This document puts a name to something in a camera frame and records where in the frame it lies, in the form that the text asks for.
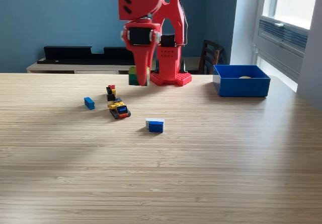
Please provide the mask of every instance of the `blue box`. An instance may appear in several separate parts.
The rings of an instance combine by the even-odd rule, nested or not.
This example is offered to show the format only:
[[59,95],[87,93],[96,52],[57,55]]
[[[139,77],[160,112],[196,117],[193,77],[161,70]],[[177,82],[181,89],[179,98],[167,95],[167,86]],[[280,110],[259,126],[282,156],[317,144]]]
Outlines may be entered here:
[[256,65],[214,65],[213,83],[221,97],[266,97],[271,79]]

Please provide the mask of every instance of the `red robot arm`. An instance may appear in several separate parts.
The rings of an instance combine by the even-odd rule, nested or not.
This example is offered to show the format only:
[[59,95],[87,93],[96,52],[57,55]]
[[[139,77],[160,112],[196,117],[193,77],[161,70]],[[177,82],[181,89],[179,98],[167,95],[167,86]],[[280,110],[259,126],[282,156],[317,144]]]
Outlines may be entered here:
[[[138,82],[144,86],[147,80],[146,67],[151,68],[153,52],[157,49],[157,67],[151,75],[156,85],[183,86],[192,80],[185,72],[181,60],[184,46],[185,14],[181,0],[119,0],[121,20],[129,20],[121,32],[126,48],[133,52]],[[169,18],[175,35],[162,35],[164,20]]]

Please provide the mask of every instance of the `green lego brick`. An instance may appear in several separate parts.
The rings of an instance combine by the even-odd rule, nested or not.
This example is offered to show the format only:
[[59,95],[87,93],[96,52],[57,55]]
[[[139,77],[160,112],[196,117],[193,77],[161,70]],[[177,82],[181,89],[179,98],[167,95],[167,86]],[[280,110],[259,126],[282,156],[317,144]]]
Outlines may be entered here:
[[129,79],[137,81],[137,76],[135,74],[129,74]]
[[129,74],[136,74],[136,67],[135,66],[130,67]]
[[[149,82],[150,82],[150,68],[149,67],[146,68],[146,79],[147,79],[147,81],[145,83],[145,86],[148,86]],[[135,66],[133,66],[129,69],[129,84],[131,86],[139,86],[140,85],[137,81]]]
[[139,82],[137,80],[129,80],[129,85],[130,86],[139,86]]

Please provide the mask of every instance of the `wooden chair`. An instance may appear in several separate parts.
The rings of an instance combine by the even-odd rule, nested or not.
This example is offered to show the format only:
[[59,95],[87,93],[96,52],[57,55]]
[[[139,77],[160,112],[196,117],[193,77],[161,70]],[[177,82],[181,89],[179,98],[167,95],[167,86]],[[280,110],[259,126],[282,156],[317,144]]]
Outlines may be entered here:
[[209,40],[204,40],[198,74],[205,74],[205,66],[207,67],[207,74],[213,74],[213,66],[218,64],[222,51],[223,48],[221,45]]

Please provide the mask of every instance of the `cable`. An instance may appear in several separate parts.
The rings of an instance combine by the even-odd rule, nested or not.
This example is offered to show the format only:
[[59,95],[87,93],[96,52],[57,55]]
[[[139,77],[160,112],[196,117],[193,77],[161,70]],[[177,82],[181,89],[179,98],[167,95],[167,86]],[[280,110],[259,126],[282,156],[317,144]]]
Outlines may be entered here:
[[187,28],[186,28],[186,43],[180,44],[180,46],[186,46],[188,44],[188,27],[189,27],[189,24],[188,24],[186,12],[185,12],[185,9],[182,6],[181,0],[179,0],[179,2],[180,2],[180,6],[182,8],[182,11],[183,11],[183,15],[185,16],[185,22],[186,22],[186,25],[187,25]]

